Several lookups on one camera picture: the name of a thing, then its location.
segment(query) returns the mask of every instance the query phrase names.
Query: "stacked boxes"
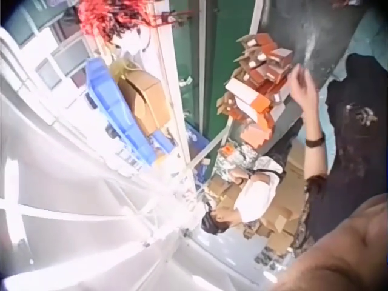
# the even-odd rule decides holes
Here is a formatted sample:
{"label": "stacked boxes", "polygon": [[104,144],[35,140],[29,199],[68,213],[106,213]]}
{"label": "stacked boxes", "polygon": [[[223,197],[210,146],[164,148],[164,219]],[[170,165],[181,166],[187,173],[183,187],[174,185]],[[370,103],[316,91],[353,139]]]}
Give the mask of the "stacked boxes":
{"label": "stacked boxes", "polygon": [[244,51],[234,60],[239,67],[225,83],[227,97],[219,99],[218,113],[239,121],[251,119],[253,123],[241,138],[257,149],[272,137],[275,122],[285,109],[283,102],[289,95],[286,76],[293,52],[279,48],[268,33],[245,35],[237,42]]}

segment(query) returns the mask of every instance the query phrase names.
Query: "black wristwatch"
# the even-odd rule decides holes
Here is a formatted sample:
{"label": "black wristwatch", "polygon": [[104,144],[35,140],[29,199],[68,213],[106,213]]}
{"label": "black wristwatch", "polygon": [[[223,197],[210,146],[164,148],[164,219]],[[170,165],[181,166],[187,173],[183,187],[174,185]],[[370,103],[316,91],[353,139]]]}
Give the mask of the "black wristwatch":
{"label": "black wristwatch", "polygon": [[309,141],[308,139],[306,139],[306,147],[310,147],[310,148],[319,147],[325,143],[325,140],[326,140],[325,133],[322,132],[322,137],[320,139],[317,139],[316,141]]}

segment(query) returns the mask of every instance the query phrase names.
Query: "woman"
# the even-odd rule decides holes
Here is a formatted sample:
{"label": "woman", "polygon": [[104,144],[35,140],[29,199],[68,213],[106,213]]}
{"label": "woman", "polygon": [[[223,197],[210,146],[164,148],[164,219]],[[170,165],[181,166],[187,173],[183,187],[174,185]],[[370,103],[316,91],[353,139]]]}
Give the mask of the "woman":
{"label": "woman", "polygon": [[347,77],[327,88],[327,111],[334,127],[336,156],[328,173],[319,97],[300,65],[289,76],[292,98],[306,127],[306,205],[293,242],[299,256],[333,231],[365,201],[387,191],[388,72],[371,56],[351,54]]}
{"label": "woman", "polygon": [[265,156],[255,161],[254,169],[235,167],[229,172],[230,179],[242,188],[241,193],[233,208],[217,207],[213,210],[208,204],[209,209],[201,222],[203,231],[218,235],[240,223],[247,227],[256,224],[268,209],[278,184],[286,175],[284,168],[292,141],[298,136],[302,125],[302,119],[298,119]]}

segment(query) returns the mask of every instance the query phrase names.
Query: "blue plastic bin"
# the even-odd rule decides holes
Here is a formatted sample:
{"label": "blue plastic bin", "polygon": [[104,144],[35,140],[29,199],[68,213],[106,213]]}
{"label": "blue plastic bin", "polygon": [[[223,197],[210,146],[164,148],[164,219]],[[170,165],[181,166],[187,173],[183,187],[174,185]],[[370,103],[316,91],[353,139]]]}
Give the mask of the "blue plastic bin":
{"label": "blue plastic bin", "polygon": [[115,80],[101,58],[89,59],[86,63],[86,78],[89,95],[121,140],[148,165],[156,161],[156,153],[137,125]]}
{"label": "blue plastic bin", "polygon": [[171,141],[163,134],[163,132],[158,129],[154,133],[151,134],[150,140],[156,147],[162,149],[162,151],[166,154],[172,152],[175,146],[171,143]]}

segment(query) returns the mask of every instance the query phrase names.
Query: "dark hair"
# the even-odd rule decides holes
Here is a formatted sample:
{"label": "dark hair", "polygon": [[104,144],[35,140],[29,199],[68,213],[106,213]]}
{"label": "dark hair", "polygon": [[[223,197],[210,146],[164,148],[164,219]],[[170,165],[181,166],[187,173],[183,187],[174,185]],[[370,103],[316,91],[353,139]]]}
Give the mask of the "dark hair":
{"label": "dark hair", "polygon": [[211,216],[211,213],[213,210],[212,206],[208,202],[206,203],[206,205],[208,207],[208,210],[206,211],[204,217],[202,218],[201,228],[203,229],[203,231],[211,235],[224,233],[229,228],[229,226],[220,227],[220,225]]}

